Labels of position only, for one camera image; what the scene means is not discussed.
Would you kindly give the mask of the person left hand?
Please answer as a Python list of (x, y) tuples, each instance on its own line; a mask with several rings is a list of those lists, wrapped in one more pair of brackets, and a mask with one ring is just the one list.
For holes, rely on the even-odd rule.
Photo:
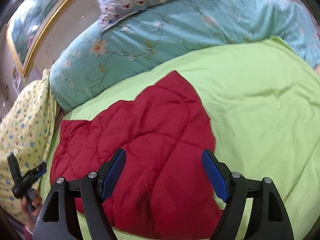
[(25, 197), (23, 197), (20, 202), (21, 212), (25, 220), (25, 226), (27, 230), (31, 233), (33, 233), (36, 225), (35, 219), (38, 217), (43, 206), (42, 198), (39, 192), (33, 189), (33, 193), (35, 194), (35, 198), (34, 200), (31, 201), (31, 203), (32, 203), (32, 206), (35, 207), (35, 210), (32, 213), (29, 213), (27, 210), (28, 201)]

